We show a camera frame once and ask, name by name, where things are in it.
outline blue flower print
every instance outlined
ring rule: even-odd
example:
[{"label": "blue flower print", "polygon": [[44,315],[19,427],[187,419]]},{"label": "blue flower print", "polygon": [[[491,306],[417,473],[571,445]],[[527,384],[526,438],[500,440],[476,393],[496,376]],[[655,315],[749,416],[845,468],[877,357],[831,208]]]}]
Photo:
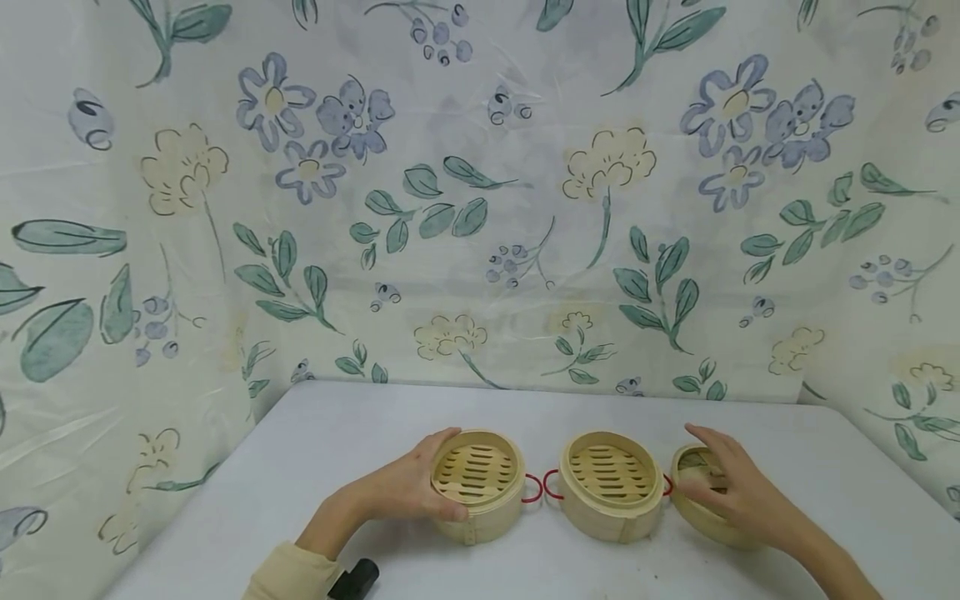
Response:
[{"label": "blue flower print", "polygon": [[[824,90],[813,80],[800,90],[793,102],[782,100],[770,111],[764,133],[770,143],[763,152],[762,162],[765,166],[773,164],[779,158],[784,169],[796,168],[796,171],[799,171],[807,158],[813,162],[829,158],[830,145],[827,138],[853,122],[854,98],[848,95],[836,96],[826,106],[824,100]],[[814,118],[818,115],[820,129],[811,133]]]},{"label": "blue flower print", "polygon": [[728,202],[733,208],[743,208],[750,200],[750,190],[766,181],[762,173],[751,170],[759,160],[759,146],[745,156],[739,146],[730,146],[723,153],[723,173],[709,176],[697,188],[704,196],[713,197],[713,212],[723,212]]},{"label": "blue flower print", "polygon": [[271,52],[263,61],[263,74],[246,67],[237,78],[245,96],[237,107],[237,123],[248,131],[256,130],[267,152],[280,147],[280,132],[290,137],[303,136],[303,124],[294,110],[310,108],[317,94],[304,85],[285,84],[287,61]]},{"label": "blue flower print", "polygon": [[723,149],[727,131],[731,137],[744,143],[754,134],[751,113],[763,112],[777,100],[777,92],[756,86],[763,81],[768,60],[754,54],[740,63],[736,79],[731,81],[725,72],[707,73],[700,80],[702,102],[690,105],[680,120],[680,129],[687,135],[700,134],[700,156],[710,158]]},{"label": "blue flower print", "polygon": [[353,150],[357,160],[365,163],[367,150],[374,154],[387,150],[387,142],[378,129],[395,114],[387,92],[375,89],[368,98],[363,86],[352,76],[340,86],[339,98],[327,96],[317,107],[320,126],[335,136],[330,143],[333,154],[343,157],[348,150]]},{"label": "blue flower print", "polygon": [[298,142],[288,141],[283,154],[293,166],[276,174],[276,185],[281,189],[297,190],[297,198],[303,205],[312,203],[314,194],[321,198],[333,198],[337,194],[334,180],[346,175],[347,169],[336,162],[321,164],[328,151],[323,140],[315,141],[308,150],[304,150]]}]

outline red string loop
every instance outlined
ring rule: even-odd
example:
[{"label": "red string loop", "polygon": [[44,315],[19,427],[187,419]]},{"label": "red string loop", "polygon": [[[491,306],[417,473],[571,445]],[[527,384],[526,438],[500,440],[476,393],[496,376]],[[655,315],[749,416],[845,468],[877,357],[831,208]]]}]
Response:
[{"label": "red string loop", "polygon": [[560,470],[559,470],[558,468],[552,468],[552,469],[548,470],[545,475],[543,475],[543,491],[546,492],[546,494],[547,494],[548,496],[550,496],[551,498],[553,498],[553,499],[555,499],[555,500],[563,500],[564,497],[561,496],[561,495],[559,495],[558,493],[553,493],[553,492],[551,492],[551,491],[550,491],[550,487],[546,485],[546,482],[547,482],[547,479],[550,478],[550,475],[552,475],[552,474],[554,474],[554,473],[559,473],[559,472],[560,472]]},{"label": "red string loop", "polygon": [[535,495],[532,498],[520,498],[520,502],[524,504],[530,504],[531,502],[536,502],[537,500],[540,500],[543,497],[543,483],[541,482],[541,480],[537,479],[537,477],[531,475],[530,473],[526,473],[526,477],[528,479],[533,479],[535,482],[537,482],[537,489],[539,490],[537,492],[537,495]]}]

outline bamboo steamer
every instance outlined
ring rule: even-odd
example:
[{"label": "bamboo steamer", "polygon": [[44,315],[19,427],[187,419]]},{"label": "bamboo steamer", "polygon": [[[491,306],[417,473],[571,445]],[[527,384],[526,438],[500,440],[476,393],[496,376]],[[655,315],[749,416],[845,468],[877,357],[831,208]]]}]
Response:
[{"label": "bamboo steamer", "polygon": [[461,432],[441,446],[431,473],[437,492],[467,507],[469,518],[464,522],[434,521],[444,535],[463,545],[496,540],[520,516],[523,456],[499,434],[483,429]]},{"label": "bamboo steamer", "polygon": [[584,434],[564,449],[559,472],[564,514],[592,538],[630,543],[649,536],[660,520],[662,471],[633,440],[609,431]]},{"label": "bamboo steamer", "polygon": [[[727,491],[726,477],[720,468],[720,462],[704,445],[685,445],[677,450],[673,455],[670,474],[678,484],[690,478],[706,479],[715,491]],[[757,550],[763,545],[753,536],[730,525],[722,516],[690,500],[679,491],[674,492],[670,499],[680,515],[711,540],[739,550]]]}]

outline white tabletop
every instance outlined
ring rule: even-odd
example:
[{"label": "white tabletop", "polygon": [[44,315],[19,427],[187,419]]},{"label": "white tabletop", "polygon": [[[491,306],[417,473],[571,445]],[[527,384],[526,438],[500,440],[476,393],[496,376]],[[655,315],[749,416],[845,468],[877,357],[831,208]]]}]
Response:
[{"label": "white tabletop", "polygon": [[[323,498],[448,425],[503,433],[542,475],[566,442],[606,429],[663,468],[686,421],[734,435],[844,545],[885,598],[960,597],[960,525],[838,413],[813,406],[304,382],[292,388],[118,582],[108,600],[237,600]],[[365,526],[341,562],[380,566],[371,600],[819,598],[781,553],[703,538],[669,503],[652,538],[581,534],[553,500],[506,536],[466,548],[428,522]]]}]

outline floral curtain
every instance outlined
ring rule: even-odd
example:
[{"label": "floral curtain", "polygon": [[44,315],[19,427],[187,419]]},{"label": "floral curtain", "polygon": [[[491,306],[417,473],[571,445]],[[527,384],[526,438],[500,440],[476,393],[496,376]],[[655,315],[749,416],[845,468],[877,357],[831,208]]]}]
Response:
[{"label": "floral curtain", "polygon": [[0,595],[99,597],[313,378],[799,398],[960,513],[956,3],[0,15]]}]

